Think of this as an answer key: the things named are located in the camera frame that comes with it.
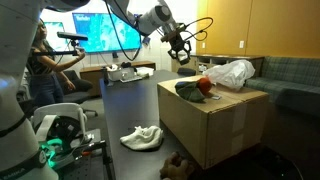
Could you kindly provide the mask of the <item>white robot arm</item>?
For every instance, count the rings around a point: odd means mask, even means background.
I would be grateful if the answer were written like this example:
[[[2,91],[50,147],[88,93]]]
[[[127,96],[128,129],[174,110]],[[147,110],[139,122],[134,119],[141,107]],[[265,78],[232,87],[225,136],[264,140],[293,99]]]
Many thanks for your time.
[[[46,41],[41,20],[45,9],[69,12],[90,0],[0,0],[0,180],[58,180],[48,165],[45,151],[17,101],[25,71],[29,90],[41,107],[63,101],[59,80],[63,71],[85,57],[72,52],[74,60],[58,63]]]

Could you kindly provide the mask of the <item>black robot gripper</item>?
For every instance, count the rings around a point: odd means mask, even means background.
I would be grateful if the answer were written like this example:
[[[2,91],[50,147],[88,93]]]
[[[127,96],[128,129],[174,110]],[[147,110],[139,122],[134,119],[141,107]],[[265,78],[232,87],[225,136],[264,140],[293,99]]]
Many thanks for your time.
[[[172,59],[189,60],[191,45],[188,40],[183,40],[180,33],[186,30],[184,23],[169,23],[162,27],[164,35],[161,37],[162,42],[168,42],[171,48],[168,54]]]

